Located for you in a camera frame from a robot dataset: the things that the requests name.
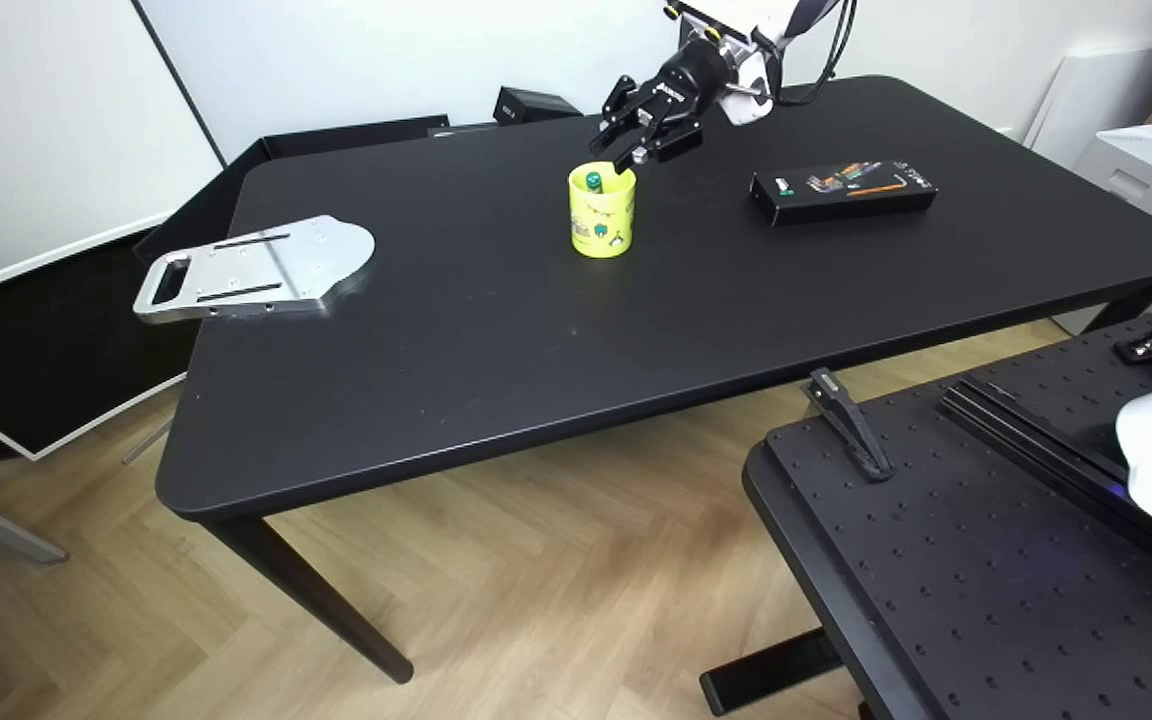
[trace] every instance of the desk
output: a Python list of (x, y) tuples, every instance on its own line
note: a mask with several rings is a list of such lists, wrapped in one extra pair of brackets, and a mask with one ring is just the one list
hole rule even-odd
[[(638, 171), (637, 246), (581, 258), (593, 125), (450, 133), (249, 177), (236, 231), (310, 211), (381, 252), (329, 317), (201, 327), (158, 500), (389, 675), (411, 663), (263, 515), (1093, 299), (1152, 299), (1152, 221), (896, 81)], [(756, 167), (905, 154), (930, 211), (766, 229)]]
[[(972, 375), (1102, 448), (1117, 408), (1152, 393), (1152, 368), (1120, 365), (1112, 345), (1147, 327), (1117, 322)], [(1152, 556), (945, 418), (945, 384), (862, 402), (896, 462), (889, 484), (867, 484), (823, 418), (749, 456), (743, 488), (823, 623), (761, 669), (811, 655), (815, 669), (794, 663), (804, 681), (829, 669), (829, 642), (871, 714), (1152, 714)], [(736, 696), (708, 682), (715, 711), (771, 688), (749, 681), (729, 675)]]

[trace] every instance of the black table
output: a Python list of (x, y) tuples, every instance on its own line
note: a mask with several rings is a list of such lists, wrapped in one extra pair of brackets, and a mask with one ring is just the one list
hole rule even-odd
[[(1152, 393), (1152, 365), (1117, 345), (1147, 331), (1133, 321), (966, 375), (1112, 456), (1117, 408)], [(946, 384), (862, 402), (889, 484), (823, 418), (749, 456), (743, 488), (823, 627), (708, 673), (715, 711), (847, 663), (871, 714), (1152, 714), (1152, 533), (951, 423)]]
[[(916, 345), (1152, 299), (1152, 217), (900, 81), (844, 81), (638, 171), (637, 246), (581, 258), (564, 177), (593, 125), (381, 142), (249, 177), (236, 229), (310, 211), (381, 252), (329, 317), (209, 321), (158, 500), (406, 681), (263, 515)], [(913, 159), (930, 211), (766, 229), (756, 167)]]

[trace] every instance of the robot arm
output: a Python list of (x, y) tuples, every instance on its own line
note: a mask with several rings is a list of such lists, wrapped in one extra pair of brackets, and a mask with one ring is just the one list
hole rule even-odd
[(702, 139), (698, 115), (718, 103), (733, 125), (777, 108), (779, 50), (838, 0), (663, 0), (680, 50), (645, 85), (620, 77), (600, 108), (594, 142), (637, 133), (614, 167), (672, 159)]

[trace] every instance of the cable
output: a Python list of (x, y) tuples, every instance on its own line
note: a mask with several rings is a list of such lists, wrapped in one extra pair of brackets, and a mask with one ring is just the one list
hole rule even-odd
[(834, 7), (838, 18), (833, 26), (829, 54), (823, 54), (823, 69), (820, 69), (815, 85), (806, 92), (798, 92), (798, 95), (779, 95), (777, 108), (806, 103), (834, 77), (838, 58), (847, 50), (853, 26), (855, 26), (855, 7), (861, 7), (861, 0), (838, 0), (838, 7)]
[(145, 23), (145, 33), (147, 33), (152, 48), (158, 50), (158, 58), (163, 58), (163, 69), (169, 69), (169, 77), (170, 77), (170, 85), (175, 85), (175, 92), (180, 92), (180, 100), (185, 100), (187, 115), (201, 125), (201, 133), (204, 133), (204, 139), (209, 139), (209, 148), (212, 148), (214, 165), (220, 165), (220, 167), (228, 167), (228, 159), (222, 159), (222, 150), (220, 150), (220, 142), (214, 142), (214, 136), (212, 136), (212, 127), (209, 127), (209, 119), (204, 119), (201, 103), (187, 95), (187, 89), (185, 89), (185, 81), (180, 81), (180, 69), (170, 65), (170, 54), (169, 54), (169, 48), (163, 48), (158, 33), (152, 26), (152, 18), (147, 18), (147, 13), (145, 13), (145, 4), (138, 4), (138, 0), (133, 0), (133, 7), (135, 7), (135, 14), (138, 14), (138, 23)]

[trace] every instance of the desktop surface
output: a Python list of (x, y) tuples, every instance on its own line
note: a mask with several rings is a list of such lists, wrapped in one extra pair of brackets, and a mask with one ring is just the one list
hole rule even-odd
[[(1152, 217), (900, 81), (713, 125), (638, 171), (620, 258), (567, 245), (588, 139), (556, 119), (255, 167), (231, 231), (332, 211), (381, 246), (323, 317), (204, 322), (163, 503), (281, 510), (1152, 284)], [(766, 229), (743, 195), (867, 154), (913, 159), (937, 205)]]

